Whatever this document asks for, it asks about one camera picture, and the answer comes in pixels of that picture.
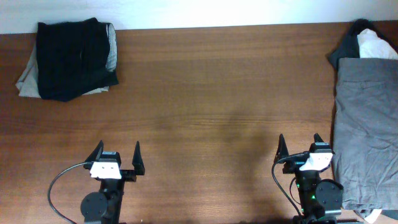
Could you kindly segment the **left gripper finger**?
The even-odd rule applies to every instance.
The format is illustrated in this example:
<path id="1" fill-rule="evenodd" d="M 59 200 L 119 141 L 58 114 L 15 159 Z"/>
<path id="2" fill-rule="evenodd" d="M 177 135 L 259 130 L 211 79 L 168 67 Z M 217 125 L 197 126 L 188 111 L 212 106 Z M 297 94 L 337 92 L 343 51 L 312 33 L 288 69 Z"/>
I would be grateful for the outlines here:
<path id="1" fill-rule="evenodd" d="M 94 149 L 94 151 L 87 157 L 87 159 L 85 160 L 85 162 L 94 162 L 97 161 L 100 156 L 102 155 L 103 152 L 103 148 L 104 148 L 104 143 L 101 140 L 98 145 L 96 146 L 96 148 Z"/>
<path id="2" fill-rule="evenodd" d="M 136 175 L 145 175 L 146 169 L 141 156 L 141 148 L 139 141 L 136 142 L 134 155 L 132 158 L 132 165 L 134 167 L 134 172 Z"/>

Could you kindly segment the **grey trousers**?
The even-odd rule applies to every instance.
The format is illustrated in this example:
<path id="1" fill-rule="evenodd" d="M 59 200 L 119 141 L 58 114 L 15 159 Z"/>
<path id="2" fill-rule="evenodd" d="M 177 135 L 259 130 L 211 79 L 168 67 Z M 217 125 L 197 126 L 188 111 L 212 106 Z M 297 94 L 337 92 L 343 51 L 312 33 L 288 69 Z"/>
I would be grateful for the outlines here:
<path id="1" fill-rule="evenodd" d="M 397 61 L 339 61 L 333 172 L 346 210 L 397 209 Z"/>

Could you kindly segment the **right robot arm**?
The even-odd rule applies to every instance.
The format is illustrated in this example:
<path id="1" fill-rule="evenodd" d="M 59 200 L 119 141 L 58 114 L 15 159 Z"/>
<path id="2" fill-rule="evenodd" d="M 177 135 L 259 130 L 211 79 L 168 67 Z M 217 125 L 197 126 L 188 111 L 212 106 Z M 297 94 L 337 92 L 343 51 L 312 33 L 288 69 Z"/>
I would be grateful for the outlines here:
<path id="1" fill-rule="evenodd" d="M 335 153 L 329 143 L 325 142 L 319 134 L 314 134 L 313 138 L 314 142 L 311 143 L 309 150 L 290 154 L 285 138 L 280 134 L 271 168 L 274 182 L 297 212 L 297 215 L 292 218 L 294 224 L 336 223 L 337 216 L 341 215 L 343 186 L 332 179 L 320 177 L 320 174 L 330 167 Z M 298 202 L 279 184 L 275 176 L 277 164 L 284 166 L 283 174 L 294 175 L 290 184 L 297 187 Z"/>

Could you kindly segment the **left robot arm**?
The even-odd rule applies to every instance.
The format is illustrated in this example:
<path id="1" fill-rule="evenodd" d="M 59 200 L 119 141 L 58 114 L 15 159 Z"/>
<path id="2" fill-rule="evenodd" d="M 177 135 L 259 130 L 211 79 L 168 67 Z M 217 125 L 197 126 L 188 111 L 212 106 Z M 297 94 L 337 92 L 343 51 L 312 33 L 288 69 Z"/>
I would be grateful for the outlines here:
<path id="1" fill-rule="evenodd" d="M 134 148 L 132 166 L 133 170 L 122 169 L 120 154 L 105 151 L 103 141 L 98 143 L 83 165 L 89 170 L 90 177 L 100 181 L 99 190 L 81 201 L 80 211 L 85 223 L 119 223 L 125 183 L 135 182 L 146 171 L 139 142 Z"/>

